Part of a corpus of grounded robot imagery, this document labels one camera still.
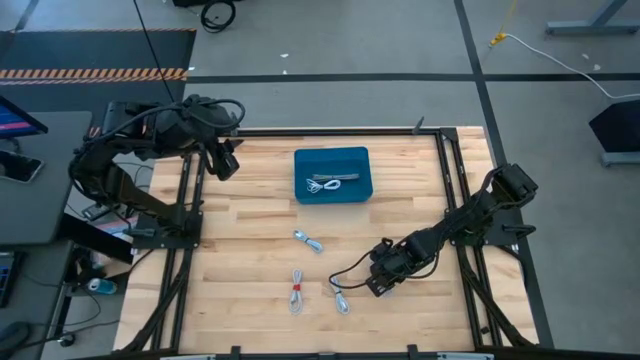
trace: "blue plastic bin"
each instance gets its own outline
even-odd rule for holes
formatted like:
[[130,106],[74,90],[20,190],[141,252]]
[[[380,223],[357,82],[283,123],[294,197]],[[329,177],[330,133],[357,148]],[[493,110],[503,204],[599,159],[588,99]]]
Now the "blue plastic bin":
[[[294,154],[294,189],[301,204],[337,204],[365,202],[373,194],[369,151],[366,147],[301,149]],[[337,190],[307,190],[313,174],[360,174],[356,180],[342,181]]]

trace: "black metal frame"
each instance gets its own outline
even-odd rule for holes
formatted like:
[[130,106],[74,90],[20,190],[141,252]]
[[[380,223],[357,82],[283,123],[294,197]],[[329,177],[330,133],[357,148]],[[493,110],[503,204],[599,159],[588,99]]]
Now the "black metal frame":
[[[440,167],[442,170],[442,179],[445,187],[445,194],[447,197],[447,211],[450,211],[456,207],[455,194],[453,189],[450,164],[447,159],[445,141],[448,140],[453,150],[454,162],[456,168],[456,174],[458,176],[463,199],[468,200],[469,186],[466,178],[466,172],[464,170],[464,164],[462,160],[462,153],[460,150],[460,144],[458,142],[457,130],[455,128],[338,128],[338,129],[239,129],[237,137],[287,137],[287,136],[434,136],[436,147],[438,149],[438,158],[440,161]],[[191,157],[187,157],[184,160],[182,176],[180,178],[180,184],[178,189],[177,201],[178,203],[184,203],[186,194],[186,188],[188,183],[188,176],[191,164]],[[200,161],[197,171],[198,177],[196,180],[196,187],[193,198],[193,209],[199,211],[199,205],[201,202],[201,193],[203,186],[204,164]],[[466,248],[464,246],[457,246],[456,252],[461,268],[473,271],[467,258]],[[178,299],[176,303],[176,309],[174,314],[174,323],[171,334],[171,343],[169,349],[172,351],[178,351],[180,346],[180,336],[182,334],[182,323],[186,305],[186,293],[188,286],[188,274],[191,266],[191,260],[193,256],[193,249],[185,250],[183,256],[183,264],[186,265],[186,278],[182,283]],[[489,286],[489,277],[484,264],[484,256],[482,254],[482,248],[477,247],[474,249],[475,260],[478,261],[478,273],[482,287],[486,291],[482,298],[486,299],[486,296],[491,299],[491,290]],[[172,281],[173,267],[175,263],[175,250],[170,249],[167,252],[167,262],[165,263],[164,274],[161,283],[160,300],[161,302],[171,301],[167,299],[166,295]],[[468,279],[462,276],[462,283],[464,286],[465,301],[467,305],[467,311],[469,316],[469,324],[471,327],[471,334],[473,343],[476,349],[483,347],[482,331],[480,328],[480,322],[478,319],[478,309],[475,303],[473,287],[468,283]],[[153,332],[153,339],[151,342],[151,351],[157,351],[161,347],[161,339],[163,332],[163,319],[165,314],[161,314],[162,319],[157,322],[157,327]],[[487,317],[489,320],[489,331],[491,333],[492,345],[501,346],[502,340],[500,338],[500,330],[493,316],[487,311]],[[149,355],[148,352],[139,352],[140,356]],[[111,358],[120,358],[125,356],[126,353],[115,353],[111,355]],[[317,356],[319,359],[410,359],[437,357],[437,353],[434,352],[419,352],[415,345],[409,344],[406,353],[342,353],[342,354],[251,354],[242,355],[242,358],[252,359],[290,359],[297,356]],[[240,359],[240,347],[234,346],[231,349],[230,354],[216,354],[217,359]]]

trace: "computer monitor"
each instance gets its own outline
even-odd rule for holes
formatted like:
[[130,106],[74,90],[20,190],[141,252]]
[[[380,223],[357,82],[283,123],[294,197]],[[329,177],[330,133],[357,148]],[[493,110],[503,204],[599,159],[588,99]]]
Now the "computer monitor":
[[0,96],[0,139],[45,134],[48,129],[9,100]]

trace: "gray floor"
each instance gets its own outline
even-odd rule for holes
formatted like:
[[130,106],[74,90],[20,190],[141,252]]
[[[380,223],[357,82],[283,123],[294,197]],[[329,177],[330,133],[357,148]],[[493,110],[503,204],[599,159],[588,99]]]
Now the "gray floor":
[[[139,0],[148,27],[195,27],[193,13],[161,0]],[[546,21],[587,18],[601,0],[521,0],[507,31],[581,70],[640,72],[640,34],[549,38]],[[0,28],[26,6],[5,0]],[[138,27],[129,1],[40,0],[27,30]],[[487,47],[510,0],[465,0],[485,73],[563,73],[507,40]],[[640,19],[640,1],[618,15]],[[141,44],[139,56],[149,56]],[[199,31],[191,75],[321,73],[470,73],[453,3],[448,0],[245,0],[221,34]],[[638,82],[603,84],[614,94]],[[611,101],[586,82],[490,83],[507,157],[540,184],[523,211],[538,231],[529,237],[552,335],[558,348],[640,353],[640,167],[599,163],[588,121]],[[473,83],[334,82],[189,85],[186,94],[242,101],[245,126],[484,125]],[[81,199],[72,198],[82,208]],[[101,298],[98,321],[117,318],[121,299]],[[74,300],[72,319],[95,311]],[[44,358],[104,354],[115,327],[81,334],[69,349],[47,346]]]

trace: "wooden table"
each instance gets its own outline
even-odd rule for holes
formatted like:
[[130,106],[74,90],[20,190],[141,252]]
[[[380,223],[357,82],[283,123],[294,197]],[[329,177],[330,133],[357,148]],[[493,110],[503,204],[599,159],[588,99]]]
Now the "wooden table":
[[[458,134],[474,192],[493,167],[491,156],[482,128],[462,127]],[[371,199],[364,204],[298,204],[293,152],[343,146],[369,149]],[[451,149],[447,151],[453,163]],[[243,353],[402,352],[407,344],[417,344],[420,351],[473,349],[458,261],[450,245],[443,248],[433,276],[405,281],[390,296],[375,298],[366,287],[345,291],[349,315],[336,311],[327,283],[329,274],[353,264],[381,237],[400,240],[443,218],[446,197],[435,139],[248,138],[236,156],[241,168],[230,180],[209,176],[204,184],[203,236],[191,268],[180,353],[229,353],[232,345],[242,346]],[[158,161],[151,193],[173,202],[180,167],[178,158]],[[459,195],[457,182],[454,185]],[[457,203],[462,203],[459,196]],[[315,254],[294,240],[296,228],[321,242],[325,251]],[[518,262],[490,247],[485,257],[497,303],[535,342]],[[156,306],[164,260],[165,251],[155,251],[131,275],[115,348],[131,340]],[[298,316],[288,310],[294,268],[304,272],[304,311]],[[361,282],[367,269],[363,264],[341,280]],[[173,319],[173,312],[168,314],[166,329]],[[486,324],[481,305],[479,314]],[[169,333],[164,332],[165,346]],[[485,343],[490,343],[488,335]]]

